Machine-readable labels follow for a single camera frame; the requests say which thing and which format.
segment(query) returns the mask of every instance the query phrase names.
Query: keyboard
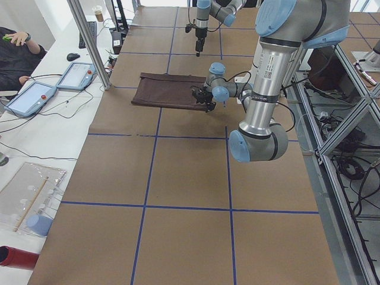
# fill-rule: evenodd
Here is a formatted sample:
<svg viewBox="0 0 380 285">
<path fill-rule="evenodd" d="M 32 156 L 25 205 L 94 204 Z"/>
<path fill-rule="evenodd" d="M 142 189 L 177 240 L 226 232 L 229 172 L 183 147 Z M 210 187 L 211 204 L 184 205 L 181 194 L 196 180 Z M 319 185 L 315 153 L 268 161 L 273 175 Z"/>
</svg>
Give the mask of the keyboard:
<svg viewBox="0 0 380 285">
<path fill-rule="evenodd" d="M 97 24 L 95 21 L 89 21 L 87 22 L 88 27 L 90 28 L 90 33 L 94 39 L 95 45 L 96 45 L 96 28 Z M 79 48 L 84 49 L 86 48 L 86 44 L 84 43 L 82 35 L 79 33 Z"/>
</svg>

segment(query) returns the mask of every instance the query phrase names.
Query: wrist watch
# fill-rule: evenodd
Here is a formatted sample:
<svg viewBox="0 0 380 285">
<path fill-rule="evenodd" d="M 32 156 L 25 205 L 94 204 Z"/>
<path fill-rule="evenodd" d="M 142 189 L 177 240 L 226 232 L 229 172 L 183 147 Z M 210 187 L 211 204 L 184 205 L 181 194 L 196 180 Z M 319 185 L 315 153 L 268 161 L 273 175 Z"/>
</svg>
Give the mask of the wrist watch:
<svg viewBox="0 0 380 285">
<path fill-rule="evenodd" d="M 27 33 L 27 34 L 28 34 L 28 37 L 25 39 L 25 42 L 26 42 L 26 43 L 29 42 L 30 39 L 31 39 L 31 35 L 30 35 L 30 33 Z"/>
</svg>

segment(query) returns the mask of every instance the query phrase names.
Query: hand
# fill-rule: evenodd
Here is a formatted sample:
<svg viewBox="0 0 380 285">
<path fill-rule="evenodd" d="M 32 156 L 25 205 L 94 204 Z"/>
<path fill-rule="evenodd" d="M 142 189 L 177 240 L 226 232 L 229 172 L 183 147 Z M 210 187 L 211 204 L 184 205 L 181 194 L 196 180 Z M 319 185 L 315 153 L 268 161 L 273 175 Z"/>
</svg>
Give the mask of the hand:
<svg viewBox="0 0 380 285">
<path fill-rule="evenodd" d="M 20 84 L 21 84 L 21 86 L 24 86 L 24 84 L 26 83 L 26 81 L 28 81 L 29 80 L 29 76 L 21 76 L 18 80 L 19 80 L 19 82 L 20 82 Z"/>
<path fill-rule="evenodd" d="M 11 43 L 16 46 L 23 46 L 25 44 L 26 38 L 28 38 L 28 34 L 24 31 L 18 31 L 15 34 L 6 34 L 7 37 L 11 37 Z"/>
</svg>

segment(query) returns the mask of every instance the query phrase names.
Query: wooden stick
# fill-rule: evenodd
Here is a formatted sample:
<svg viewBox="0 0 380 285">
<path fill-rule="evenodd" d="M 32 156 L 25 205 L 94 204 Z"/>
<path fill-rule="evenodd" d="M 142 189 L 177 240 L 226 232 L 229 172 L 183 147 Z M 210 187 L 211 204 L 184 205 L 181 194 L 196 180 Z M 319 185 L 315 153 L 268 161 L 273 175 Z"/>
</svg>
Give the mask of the wooden stick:
<svg viewBox="0 0 380 285">
<path fill-rule="evenodd" d="M 47 176 L 47 177 L 45 178 L 45 180 L 43 181 L 42 185 L 40 186 L 40 188 L 37 190 L 37 193 L 36 193 L 35 196 L 33 197 L 33 200 L 30 201 L 29 206 L 25 209 L 25 213 L 21 216 L 20 220 L 19 220 L 18 223 L 15 225 L 15 228 L 14 228 L 14 230 L 13 230 L 14 232 L 17 232 L 18 228 L 19 228 L 19 227 L 21 226 L 21 224 L 23 223 L 23 221 L 24 221 L 26 215 L 27 215 L 27 214 L 29 213 L 29 211 L 30 211 L 31 206 L 33 206 L 34 202 L 36 202 L 38 195 L 40 195 L 42 189 L 45 187 L 45 184 L 46 184 L 46 182 L 47 182 L 48 180 L 49 180 L 49 177 Z"/>
</svg>

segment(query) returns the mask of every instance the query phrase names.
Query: brown cloth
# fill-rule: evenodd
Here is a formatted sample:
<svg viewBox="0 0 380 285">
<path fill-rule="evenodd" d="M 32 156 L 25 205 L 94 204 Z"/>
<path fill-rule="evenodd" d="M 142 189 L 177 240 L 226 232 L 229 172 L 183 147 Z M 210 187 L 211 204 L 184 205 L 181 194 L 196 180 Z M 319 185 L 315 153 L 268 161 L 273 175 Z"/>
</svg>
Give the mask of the brown cloth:
<svg viewBox="0 0 380 285">
<path fill-rule="evenodd" d="M 205 77 L 191 75 L 140 74 L 140 83 L 132 104 L 206 111 L 205 104 L 197 103 L 191 86 L 202 87 Z"/>
</svg>

